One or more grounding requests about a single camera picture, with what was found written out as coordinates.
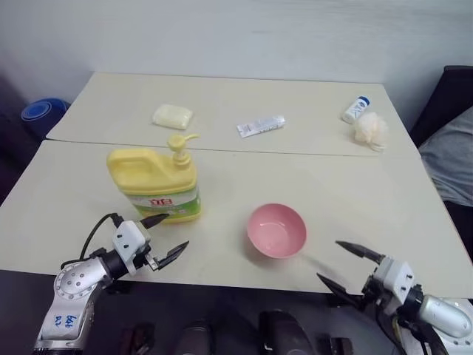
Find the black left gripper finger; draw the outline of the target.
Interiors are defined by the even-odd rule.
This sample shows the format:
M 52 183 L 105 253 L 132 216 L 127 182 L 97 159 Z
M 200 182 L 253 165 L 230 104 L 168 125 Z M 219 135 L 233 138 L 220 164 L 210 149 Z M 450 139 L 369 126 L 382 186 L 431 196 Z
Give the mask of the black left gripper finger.
M 140 224 L 145 229 L 150 229 L 150 228 L 160 224 L 161 222 L 163 222 L 168 217 L 169 217 L 169 215 L 166 214 L 166 213 L 154 214 L 154 215 L 150 215 L 150 216 L 145 217 L 142 220 L 140 220 Z
M 172 250 L 170 250 L 167 255 L 161 260 L 155 260 L 157 264 L 157 269 L 161 270 L 165 268 L 170 263 L 173 263 L 187 248 L 189 241 L 181 243 L 180 245 L 176 246 Z

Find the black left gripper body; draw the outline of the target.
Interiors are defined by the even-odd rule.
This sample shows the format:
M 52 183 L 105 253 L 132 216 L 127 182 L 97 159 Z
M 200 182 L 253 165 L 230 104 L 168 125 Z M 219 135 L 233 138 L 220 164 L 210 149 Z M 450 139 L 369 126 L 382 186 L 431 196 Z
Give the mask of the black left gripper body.
M 132 264 L 129 267 L 129 273 L 131 275 L 135 275 L 137 271 L 144 266 L 148 266 L 152 271 L 158 270 L 157 259 L 152 256 L 152 248 L 148 241 L 141 244 L 133 243 L 130 248 L 133 251 Z

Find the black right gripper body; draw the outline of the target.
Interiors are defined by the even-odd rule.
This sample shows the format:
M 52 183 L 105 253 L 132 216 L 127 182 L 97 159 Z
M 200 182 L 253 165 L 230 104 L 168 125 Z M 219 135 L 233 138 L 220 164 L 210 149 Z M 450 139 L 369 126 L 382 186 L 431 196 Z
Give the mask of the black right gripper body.
M 362 297 L 359 309 L 365 311 L 370 305 L 373 305 L 377 312 L 386 313 L 385 308 L 388 303 L 388 290 L 384 284 L 377 280 L 374 275 L 370 275 L 362 288 Z

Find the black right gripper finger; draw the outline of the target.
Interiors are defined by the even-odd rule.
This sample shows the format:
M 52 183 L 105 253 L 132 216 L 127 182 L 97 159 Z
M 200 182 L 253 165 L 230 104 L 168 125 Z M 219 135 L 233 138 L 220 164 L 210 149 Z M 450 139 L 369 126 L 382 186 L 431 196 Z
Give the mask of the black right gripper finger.
M 378 265 L 380 265 L 382 260 L 386 257 L 384 254 L 379 254 L 378 252 L 373 251 L 360 244 L 350 243 L 341 240 L 337 240 L 336 244 L 360 258 L 367 258 L 368 260 L 371 260 Z
M 337 282 L 321 275 L 316 274 L 317 277 L 329 288 L 332 292 L 330 302 L 334 305 L 349 305 L 354 308 L 360 308 L 362 304 L 362 296 L 347 293 L 345 287 L 339 285 Z

